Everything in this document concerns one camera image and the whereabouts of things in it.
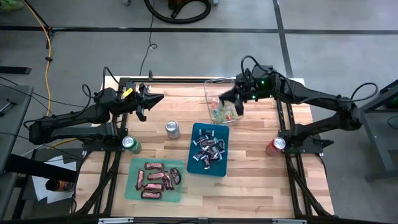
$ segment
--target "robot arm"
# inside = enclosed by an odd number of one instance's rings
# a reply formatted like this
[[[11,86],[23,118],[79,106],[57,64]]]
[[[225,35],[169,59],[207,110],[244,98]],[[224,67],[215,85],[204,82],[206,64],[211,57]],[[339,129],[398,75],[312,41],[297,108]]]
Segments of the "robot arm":
[[[94,96],[95,105],[79,112],[44,116],[29,126],[29,141],[33,144],[45,144],[63,138],[113,138],[117,136],[115,125],[102,125],[96,128],[69,128],[77,124],[105,124],[113,116],[136,111],[140,121],[146,121],[144,110],[150,110],[163,94],[149,93],[145,84],[141,83],[139,92],[132,89],[130,94],[120,100],[114,89],[106,88]]]
[[[234,103],[238,115],[243,114],[244,102],[264,98],[274,98],[291,104],[308,103],[336,111],[331,118],[292,127],[284,137],[294,146],[301,146],[303,141],[313,134],[334,129],[353,131],[362,125],[359,109],[349,98],[310,90],[299,82],[285,78],[272,66],[256,65],[252,72],[246,69],[244,75],[241,73],[236,76],[234,87],[221,94],[219,98],[222,103],[225,100]]]

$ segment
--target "teal plastic tray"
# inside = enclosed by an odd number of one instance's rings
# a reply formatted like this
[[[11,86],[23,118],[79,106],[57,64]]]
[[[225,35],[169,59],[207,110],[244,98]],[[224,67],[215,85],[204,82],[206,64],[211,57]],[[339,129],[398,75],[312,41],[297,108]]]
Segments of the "teal plastic tray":
[[[162,199],[142,199],[141,192],[142,190],[136,190],[137,184],[137,175],[138,170],[142,169],[144,171],[144,185],[148,183],[154,184],[163,184],[162,180],[148,180],[148,175],[159,172],[159,170],[145,170],[144,164],[145,162],[160,162],[164,164],[164,171],[168,171],[170,173],[171,168],[176,168],[180,171],[181,174],[181,182],[178,185],[174,186],[174,190],[164,190],[162,192]],[[124,197],[129,200],[150,200],[150,201],[162,201],[162,202],[179,202],[181,200],[181,191],[182,191],[182,183],[183,183],[183,172],[184,172],[184,163],[181,160],[171,160],[171,159],[147,159],[147,158],[133,158],[130,162],[130,171],[129,177],[127,179],[126,192],[124,193]]]
[[[214,130],[214,137],[217,139],[224,140],[225,143],[225,153],[223,153],[222,161],[212,161],[210,162],[210,169],[205,170],[205,165],[203,161],[194,160],[193,156],[200,151],[199,146],[195,146],[192,141],[198,139],[199,129]],[[202,124],[195,123],[192,128],[191,136],[191,146],[189,150],[188,166],[187,171],[191,174],[204,174],[213,175],[217,177],[224,177],[226,175],[227,161],[228,161],[228,141],[229,141],[229,128],[223,125],[216,124]]]

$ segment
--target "concrete floor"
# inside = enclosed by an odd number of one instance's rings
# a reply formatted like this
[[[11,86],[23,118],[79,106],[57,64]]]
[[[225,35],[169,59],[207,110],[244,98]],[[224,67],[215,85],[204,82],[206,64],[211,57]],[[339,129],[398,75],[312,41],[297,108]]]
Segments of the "concrete floor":
[[[280,0],[279,4],[285,29],[398,29],[395,0]],[[132,0],[130,7],[122,0],[38,0],[32,5],[51,26],[149,27],[151,19],[142,0]],[[164,0],[157,0],[156,8],[170,14]],[[193,2],[181,16],[202,9]],[[27,9],[0,14],[0,24],[37,25]],[[176,26],[155,19],[154,27]],[[277,24],[272,0],[220,0],[206,19],[179,27],[276,29]],[[104,66],[115,75],[138,75],[148,38],[149,33],[56,33],[49,73],[52,98],[85,105],[81,84],[97,90]],[[309,88],[350,96],[364,82],[376,82],[382,88],[397,78],[397,35],[287,35],[286,39],[294,77],[304,78]],[[159,47],[149,51],[144,75],[151,69],[154,75],[233,77],[247,54],[285,73],[278,34],[163,32],[153,33],[152,42]],[[0,64],[32,68],[30,75],[2,76],[20,85],[32,85],[42,95],[47,94],[46,56],[42,32],[0,31]],[[364,88],[358,97],[371,91]],[[63,105],[52,106],[53,113],[69,110]],[[32,101],[26,119],[44,113],[43,107]],[[314,107],[312,113],[314,120],[332,114]],[[27,131],[21,129],[20,134],[26,136]],[[381,168],[364,129],[331,131],[322,136],[335,140],[324,158],[335,213],[343,218],[397,223],[397,179],[367,183],[363,177]],[[31,148],[30,143],[18,140],[14,153]],[[26,216],[35,216],[38,207],[31,206],[33,212]]]

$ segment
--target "green soda can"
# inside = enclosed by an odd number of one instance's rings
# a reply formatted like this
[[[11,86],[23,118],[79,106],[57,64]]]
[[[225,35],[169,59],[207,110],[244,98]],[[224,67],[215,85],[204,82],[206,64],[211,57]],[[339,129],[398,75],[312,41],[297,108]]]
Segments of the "green soda can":
[[[134,154],[138,154],[142,150],[141,143],[138,142],[137,139],[134,137],[126,136],[124,137],[122,143],[125,149],[131,151]]]

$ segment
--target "yellow cable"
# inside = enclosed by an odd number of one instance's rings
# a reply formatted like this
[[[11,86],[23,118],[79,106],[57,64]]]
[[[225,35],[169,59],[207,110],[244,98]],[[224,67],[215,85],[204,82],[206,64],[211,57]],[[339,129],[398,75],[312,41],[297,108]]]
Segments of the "yellow cable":
[[[43,23],[40,21],[40,19],[36,16],[36,13],[32,10],[32,8],[26,4],[25,0],[24,0],[24,4],[26,5],[26,7],[30,10],[30,12],[33,14],[33,16],[36,18],[37,22],[39,22],[40,26],[42,27],[44,34],[47,38],[47,42],[49,43],[49,58],[51,58],[51,41],[50,41],[50,37],[47,33],[47,31],[45,30]],[[47,94],[49,95],[49,102],[48,102],[48,109],[47,110],[47,114],[46,116],[48,116],[50,114],[50,110],[51,110],[51,93],[50,93],[50,87],[49,87],[49,81],[48,81],[48,76],[49,76],[49,68],[50,68],[50,61],[47,61],[47,66],[45,68],[45,85],[47,87]]]
[[[47,149],[52,149],[52,148],[54,148],[55,146],[59,146],[59,145],[61,145],[61,144],[64,144],[64,143],[67,143],[67,142],[71,142],[71,141],[74,141],[74,140],[77,140],[77,139],[74,138],[74,139],[68,139],[68,140],[60,141],[60,142],[54,144],[53,146],[48,147]]]

